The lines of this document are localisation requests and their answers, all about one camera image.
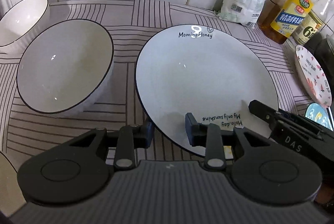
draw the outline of dinner plate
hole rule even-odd
[[[243,125],[269,137],[268,124],[252,115],[252,100],[278,110],[275,86],[259,58],[242,42],[209,27],[178,25],[153,36],[136,65],[136,88],[147,115],[170,140],[191,147],[185,115],[233,130]]]
[[[323,108],[332,104],[329,82],[321,65],[305,47],[295,47],[295,65],[299,79],[309,96]]]

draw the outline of metal screw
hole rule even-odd
[[[132,165],[132,161],[130,159],[119,159],[116,162],[118,167],[130,167]]]
[[[212,158],[207,163],[210,167],[222,167],[224,165],[224,161],[218,158]]]

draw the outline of bowl rim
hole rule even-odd
[[[9,10],[3,15],[3,17],[0,19],[0,24],[1,24],[1,21],[4,19],[4,17],[7,15],[7,13],[9,13],[15,6],[17,6],[20,2],[23,2],[23,1],[24,1],[24,0],[19,1],[19,2],[18,2],[16,5],[14,5],[11,9],[9,9]],[[47,11],[47,9],[48,9],[48,7],[49,7],[49,0],[46,0],[46,1],[47,1],[47,6],[46,6],[46,8],[45,8],[43,14],[41,15],[41,17],[38,19],[38,21],[36,21],[36,22],[34,23],[34,25],[31,26],[31,28],[30,28],[28,31],[26,31],[23,35],[21,35],[18,39],[15,39],[14,41],[12,41],[11,43],[8,43],[8,44],[6,44],[6,45],[2,45],[2,46],[0,46],[0,48],[15,43],[15,42],[18,41],[20,38],[24,37],[27,33],[29,33],[29,32],[31,31],[32,28],[34,28],[34,26],[41,20],[41,18],[44,16],[45,12]]]
[[[298,64],[299,64],[299,66],[300,66],[300,68],[302,67],[301,66],[301,64],[300,64],[300,60],[298,59],[298,56],[297,56],[297,47],[303,47],[304,49],[306,49],[310,54],[312,54],[307,48],[305,48],[303,45],[300,45],[300,44],[298,44],[298,45],[296,45],[295,46],[295,61],[298,61]],[[319,62],[318,62],[318,60],[314,57],[314,55],[312,54],[312,56],[313,56],[313,58],[315,59],[315,61],[317,61],[317,63],[319,64]],[[304,76],[304,79],[307,79],[307,76],[305,75],[305,72],[302,70],[302,72],[303,72],[303,76]],[[320,100],[319,100],[319,98],[316,96],[316,95],[313,95],[316,99],[317,99],[317,103],[319,104],[319,105],[321,105],[322,103],[320,103]]]
[[[90,19],[84,19],[84,18],[76,18],[76,19],[67,19],[67,20],[63,20],[62,22],[59,22],[59,23],[56,23],[56,24],[54,24],[54,25],[52,25],[52,26],[50,26],[49,28],[47,28],[47,29],[45,29],[44,31],[42,31],[38,36],[36,36],[35,38],[34,38],[34,40],[29,44],[29,46],[25,49],[25,51],[24,51],[24,53],[27,51],[27,49],[31,46],[31,44],[35,41],[35,39],[36,38],[38,38],[42,33],[44,33],[45,31],[47,31],[47,30],[49,30],[51,27],[53,27],[53,26],[56,26],[56,25],[58,25],[58,24],[60,24],[60,23],[64,23],[64,22],[70,22],[70,21],[76,21],[76,20],[84,20],[84,21],[88,21],[88,22],[93,22],[93,23],[95,23],[95,24],[97,24],[97,25],[99,25],[99,26],[101,26],[105,31],[106,31],[106,33],[109,35],[109,37],[110,37],[110,41],[111,41],[111,46],[112,46],[112,48],[113,48],[113,51],[112,51],[112,53],[111,53],[111,59],[110,59],[110,63],[109,63],[109,66],[108,66],[108,68],[107,68],[107,70],[106,70],[106,73],[104,74],[104,76],[103,76],[103,78],[101,79],[101,81],[97,84],[97,86],[91,91],[91,93],[89,93],[84,99],[82,99],[81,101],[79,101],[79,102],[77,102],[75,105],[73,105],[73,106],[71,106],[71,107],[68,107],[68,108],[66,108],[66,109],[63,109],[63,110],[61,110],[61,111],[56,111],[56,112],[44,112],[44,111],[40,111],[40,110],[37,110],[37,109],[34,109],[34,108],[32,108],[29,104],[27,104],[26,103],[26,101],[23,99],[23,97],[21,96],[21,93],[20,93],[20,90],[19,90],[19,86],[18,86],[18,82],[17,82],[17,76],[18,76],[18,74],[16,74],[16,88],[17,88],[17,92],[19,93],[19,95],[20,95],[20,98],[22,99],[22,101],[24,102],[24,104],[26,105],[26,106],[28,106],[31,110],[33,110],[33,111],[36,111],[36,112],[38,112],[38,113],[40,113],[40,114],[59,114],[59,113],[62,113],[62,112],[65,112],[65,111],[68,111],[68,110],[70,110],[70,109],[72,109],[72,108],[74,108],[74,107],[76,107],[76,106],[78,106],[79,104],[81,104],[82,102],[84,102],[86,99],[88,99],[88,97],[100,86],[100,84],[103,82],[103,80],[106,78],[106,76],[107,76],[107,74],[108,74],[108,72],[109,72],[109,70],[110,70],[110,68],[111,68],[111,65],[112,65],[112,63],[113,63],[113,61],[114,61],[114,51],[115,51],[115,49],[114,49],[114,42],[113,42],[113,39],[112,39],[112,37],[111,37],[111,34],[108,32],[108,30],[104,27],[104,26],[102,26],[101,24],[99,24],[99,23],[97,23],[97,22],[95,22],[95,21],[93,21],[93,20],[90,20]],[[21,64],[21,60],[22,60],[22,58],[23,58],[23,56],[24,56],[24,53],[22,54],[22,57],[20,58],[20,62],[19,62],[19,65],[18,65],[18,70],[17,71],[19,71],[19,69],[20,69],[20,64]]]

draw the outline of plate rim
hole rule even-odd
[[[176,143],[174,140],[172,140],[169,136],[167,136],[167,135],[166,135],[166,134],[165,134],[165,133],[164,133],[164,132],[157,126],[157,125],[156,125],[156,123],[155,123],[155,122],[151,119],[151,117],[148,115],[148,112],[146,111],[146,109],[145,109],[145,107],[144,107],[144,105],[143,105],[142,99],[141,99],[141,97],[140,97],[140,95],[139,95],[139,92],[138,92],[138,86],[137,86],[137,66],[138,66],[138,59],[139,59],[139,57],[140,57],[140,54],[141,54],[142,50],[143,50],[144,47],[146,46],[146,44],[147,44],[153,37],[155,37],[156,35],[158,35],[160,32],[162,32],[162,31],[164,31],[164,30],[167,30],[167,29],[169,29],[169,28],[173,28],[173,27],[176,27],[176,26],[186,26],[186,25],[196,25],[196,26],[209,27],[209,26],[200,25],[200,24],[178,24],[178,25],[173,25],[173,26],[164,28],[163,30],[161,30],[161,31],[157,32],[155,35],[153,35],[150,39],[148,39],[148,40],[146,41],[146,43],[143,45],[143,47],[142,47],[142,49],[140,50],[140,52],[138,53],[138,57],[137,57],[137,59],[136,59],[136,63],[135,63],[135,88],[136,88],[136,93],[137,93],[139,102],[140,102],[140,104],[141,104],[141,106],[142,106],[142,108],[143,108],[143,110],[144,110],[144,112],[145,112],[147,118],[149,118],[149,119],[152,121],[154,127],[155,127],[159,132],[161,132],[161,133],[162,133],[162,134],[163,134],[169,141],[171,141],[173,144],[175,144],[176,146],[178,146],[180,149],[183,149],[183,150],[185,150],[186,152],[188,152],[188,153],[190,153],[190,154],[193,154],[193,155],[195,155],[195,156],[204,158],[205,156],[200,155],[200,154],[198,154],[198,153],[196,153],[196,152],[192,152],[192,151],[188,150],[187,148],[182,147],[181,145],[179,145],[178,143]],[[216,29],[216,28],[213,28],[213,29],[214,29],[214,30],[217,30],[217,31],[219,31],[219,32],[225,33],[226,35],[228,35],[228,36],[230,36],[230,37],[232,37],[232,38],[238,40],[241,44],[245,45],[243,42],[241,42],[239,39],[233,37],[232,35],[230,35],[230,34],[228,34],[228,33],[226,33],[226,32],[223,32],[223,31],[221,31],[221,30],[218,30],[218,29]],[[257,55],[256,55],[256,54],[255,54],[255,53],[248,47],[248,46],[245,45],[245,47],[247,47],[247,48],[248,48],[248,49],[249,49],[249,50],[250,50],[250,51],[251,51],[251,52],[258,58],[258,60],[263,64],[264,68],[267,70],[267,72],[268,72],[268,74],[269,74],[269,76],[270,76],[270,78],[271,78],[271,80],[272,80],[272,82],[273,82],[273,86],[274,86],[274,88],[275,88],[275,92],[276,92],[276,100],[277,100],[277,108],[279,109],[278,92],[277,92],[275,83],[274,83],[274,81],[273,81],[273,77],[270,75],[268,69],[266,68],[266,66],[264,65],[264,63],[261,61],[261,59],[260,59],[260,58],[259,58],[259,57],[258,57],[258,56],[257,56]]]
[[[295,51],[294,51],[294,55],[295,55],[295,62],[297,62],[298,61],[298,64],[299,64],[299,66],[300,66],[300,68],[302,69],[302,72],[303,72],[303,78],[305,79],[305,80],[307,80],[307,76],[306,76],[306,73],[305,73],[305,71],[304,71],[304,69],[303,69],[303,67],[302,67],[302,64],[301,64],[301,62],[300,62],[300,60],[298,59],[298,54],[297,53],[299,53],[299,52],[301,52],[301,51],[303,51],[303,50],[306,50],[306,53],[307,54],[310,54],[312,57],[313,57],[313,59],[315,59],[315,61],[317,62],[317,64],[318,65],[320,65],[320,63],[318,62],[318,60],[314,57],[314,55],[307,49],[307,48],[305,48],[305,46],[304,45],[300,45],[300,44],[298,44],[298,45],[296,45],[295,46]],[[324,80],[326,80],[327,81],[327,83],[328,83],[328,85],[329,85],[329,82],[328,82],[328,79],[327,79],[327,76],[325,75],[325,73],[323,72],[323,74],[324,74]],[[331,99],[332,99],[332,91],[330,90],[330,92],[327,92],[327,93],[329,93],[329,95],[330,95],[330,97],[331,97]],[[314,95],[314,97],[316,98],[316,101],[315,102],[317,102],[317,103],[319,103],[319,102],[322,102],[321,104],[323,104],[324,102],[325,102],[325,99],[322,99],[322,98],[320,98],[319,99],[319,97],[317,96],[317,95]]]
[[[76,103],[75,105],[73,105],[73,106],[71,106],[71,107],[68,107],[68,108],[66,108],[66,109],[63,109],[63,110],[61,110],[61,111],[56,111],[56,112],[45,112],[45,111],[40,111],[40,110],[34,109],[34,108],[32,108],[29,104],[26,103],[26,101],[25,101],[25,100],[23,99],[23,97],[21,96],[21,93],[20,93],[20,90],[19,90],[19,85],[18,85],[18,82],[17,82],[17,76],[18,76],[18,71],[19,71],[19,69],[20,69],[21,60],[22,60],[22,58],[23,58],[25,52],[27,51],[27,49],[31,46],[31,44],[35,41],[35,39],[37,39],[42,33],[46,32],[46,31],[49,30],[51,27],[53,27],[53,26],[55,26],[55,25],[58,25],[58,24],[60,24],[60,23],[70,22],[70,21],[76,21],[76,20],[84,20],[84,21],[88,21],[88,22],[93,22],[93,23],[95,23],[95,24],[101,26],[101,27],[106,31],[106,33],[109,35],[109,38],[110,38],[110,40],[111,40],[111,46],[112,46],[112,48],[113,48],[113,51],[112,51],[112,53],[111,53],[111,59],[110,59],[109,66],[108,66],[108,68],[107,68],[107,70],[106,70],[106,73],[104,74],[104,76],[103,76],[103,78],[101,79],[101,81],[97,84],[97,86],[91,91],[91,93],[89,93],[84,99],[82,99],[81,101],[79,101],[79,102]],[[19,62],[19,64],[18,64],[18,69],[17,69],[17,73],[16,73],[16,78],[15,78],[15,80],[16,80],[16,89],[17,89],[17,92],[19,93],[20,98],[22,99],[22,101],[24,102],[24,104],[25,104],[26,106],[28,106],[31,110],[36,111],[36,112],[38,112],[38,113],[40,113],[40,114],[49,114],[49,115],[52,115],[52,114],[59,114],[59,113],[68,111],[68,110],[70,110],[70,109],[72,109],[72,108],[78,106],[79,104],[81,104],[82,102],[84,102],[86,99],[88,99],[88,97],[89,97],[91,94],[93,94],[93,92],[100,86],[100,84],[101,84],[101,83],[103,82],[103,80],[106,78],[106,76],[107,76],[107,74],[108,74],[108,72],[109,72],[109,70],[110,70],[110,68],[111,68],[111,65],[112,65],[112,63],[113,63],[113,61],[114,61],[114,51],[115,51],[115,50],[114,50],[114,42],[113,42],[113,39],[112,39],[112,37],[111,37],[111,34],[110,34],[110,33],[108,32],[108,30],[107,30],[104,26],[102,26],[101,24],[99,24],[99,23],[97,23],[97,22],[95,22],[95,21],[93,21],[93,20],[90,20],[90,19],[84,19],[84,18],[67,19],[67,20],[63,20],[63,21],[61,21],[61,22],[58,22],[58,23],[56,23],[56,24],[50,26],[49,28],[45,29],[44,31],[42,31],[40,34],[38,34],[38,36],[36,36],[36,37],[33,39],[33,41],[29,44],[29,46],[28,46],[28,47],[25,49],[25,51],[23,52],[23,54],[22,54],[22,56],[21,56],[21,58],[20,58],[20,62]]]

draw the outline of circular pad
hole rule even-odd
[[[109,168],[92,152],[62,146],[26,161],[17,181],[26,198],[39,204],[68,204],[84,200],[103,188]]]
[[[80,165],[71,160],[55,160],[42,167],[41,172],[50,181],[64,182],[80,173]]]
[[[322,182],[316,164],[278,144],[247,148],[231,176],[243,195],[268,205],[311,201]]]

